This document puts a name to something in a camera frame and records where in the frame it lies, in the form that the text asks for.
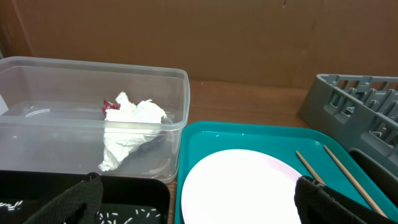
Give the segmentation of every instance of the white plate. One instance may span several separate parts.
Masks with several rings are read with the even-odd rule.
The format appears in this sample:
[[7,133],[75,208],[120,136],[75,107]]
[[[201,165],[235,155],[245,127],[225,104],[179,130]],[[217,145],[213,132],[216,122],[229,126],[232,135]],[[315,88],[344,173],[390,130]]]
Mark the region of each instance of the white plate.
[[266,154],[230,149],[189,172],[182,189],[185,224],[300,223],[294,190],[301,175]]

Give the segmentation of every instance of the black tray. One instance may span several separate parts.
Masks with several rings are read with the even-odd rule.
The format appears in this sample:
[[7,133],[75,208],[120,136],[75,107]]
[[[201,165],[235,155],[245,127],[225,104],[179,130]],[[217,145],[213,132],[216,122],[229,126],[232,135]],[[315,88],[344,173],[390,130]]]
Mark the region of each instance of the black tray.
[[[14,205],[23,200],[15,210],[0,207],[0,223],[2,217],[17,214],[24,209],[24,205],[40,200],[49,192],[68,189],[83,177],[79,174],[0,170],[0,203]],[[104,221],[103,224],[113,224],[116,220],[117,224],[124,224],[129,218],[132,220],[128,224],[167,223],[170,192],[161,181],[110,176],[101,176],[100,179],[104,189],[103,199],[95,223],[101,224]]]

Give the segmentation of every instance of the cardboard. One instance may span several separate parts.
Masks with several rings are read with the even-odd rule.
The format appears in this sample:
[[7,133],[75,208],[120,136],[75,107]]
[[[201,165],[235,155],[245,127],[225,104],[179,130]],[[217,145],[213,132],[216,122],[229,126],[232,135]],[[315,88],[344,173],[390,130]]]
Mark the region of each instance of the cardboard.
[[14,38],[27,42],[6,48],[13,49],[8,55],[173,67],[201,80],[304,88],[318,73],[398,74],[396,0],[0,1],[14,3],[24,31]]

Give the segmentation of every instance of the tray rim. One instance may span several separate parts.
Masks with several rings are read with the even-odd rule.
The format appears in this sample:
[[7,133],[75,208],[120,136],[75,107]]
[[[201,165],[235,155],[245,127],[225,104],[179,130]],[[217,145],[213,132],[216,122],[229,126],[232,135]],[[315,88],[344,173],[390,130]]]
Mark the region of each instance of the tray rim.
[[377,196],[381,197],[383,201],[387,205],[383,206],[382,209],[385,213],[395,213],[395,218],[398,218],[398,208],[395,207],[395,205],[387,198],[387,196],[380,190],[380,188],[370,179],[370,177],[362,170],[362,168],[354,161],[354,159],[348,154],[348,152],[334,139],[331,137],[327,136],[326,134],[323,134],[319,131],[316,131],[311,128],[296,128],[296,127],[289,127],[289,126],[271,126],[271,125],[261,125],[261,124],[244,124],[244,123],[225,123],[225,122],[217,122],[217,121],[197,121],[192,124],[189,124],[186,126],[182,132],[182,139],[181,139],[181,144],[180,144],[180,162],[178,165],[178,177],[177,177],[177,191],[176,191],[176,201],[175,201],[175,213],[174,213],[174,223],[175,224],[184,224],[183,219],[182,219],[182,211],[181,211],[181,193],[182,193],[182,187],[183,183],[185,182],[185,178],[187,177],[186,175],[183,176],[181,175],[184,170],[185,166],[185,161],[182,159],[185,156],[185,153],[187,153],[187,150],[183,150],[183,148],[188,148],[186,144],[188,144],[190,138],[197,133],[198,131],[195,130],[198,127],[203,125],[210,125],[210,126],[242,126],[246,128],[255,128],[255,129],[278,129],[278,130],[290,130],[290,131],[304,131],[307,133],[313,133],[315,135],[320,136],[324,140],[328,141],[328,146],[329,148],[334,151],[336,150],[341,150],[343,151],[342,153],[345,155],[344,159],[348,159],[351,164],[350,166],[353,166],[354,170],[349,169],[351,174],[356,177],[357,181],[361,183],[361,185],[366,184],[367,186],[370,185],[373,191],[376,191]]

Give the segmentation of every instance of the container rim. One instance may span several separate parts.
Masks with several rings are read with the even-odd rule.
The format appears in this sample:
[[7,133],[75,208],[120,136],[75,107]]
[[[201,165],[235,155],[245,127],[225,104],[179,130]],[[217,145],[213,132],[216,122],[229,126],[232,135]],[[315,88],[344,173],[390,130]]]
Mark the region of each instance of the container rim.
[[[163,68],[163,67],[150,67],[142,65],[126,65],[118,63],[106,63],[106,62],[86,62],[80,60],[64,60],[64,59],[53,59],[53,58],[38,58],[38,57],[8,57],[0,59],[0,70],[7,63],[12,62],[27,62],[26,66],[38,66],[44,67],[45,64],[57,64],[57,65],[81,65],[86,67],[103,67],[103,68],[119,68],[119,69],[136,69],[136,70],[148,70],[155,72],[162,72],[160,74],[145,74],[148,76],[158,77],[170,77],[170,78],[181,78],[184,86],[184,100],[183,100],[183,115],[181,121],[174,124],[154,124],[154,123],[127,123],[127,122],[110,122],[110,121],[95,121],[87,119],[42,119],[42,118],[25,118],[18,116],[1,116],[0,123],[9,124],[31,124],[41,126],[64,126],[64,127],[79,127],[79,128],[114,128],[115,132],[124,132],[124,129],[152,129],[157,128],[160,131],[174,131],[182,129],[187,125],[189,107],[190,107],[190,85],[188,74],[185,70],[177,68]],[[167,75],[164,72],[174,72],[178,75]]]

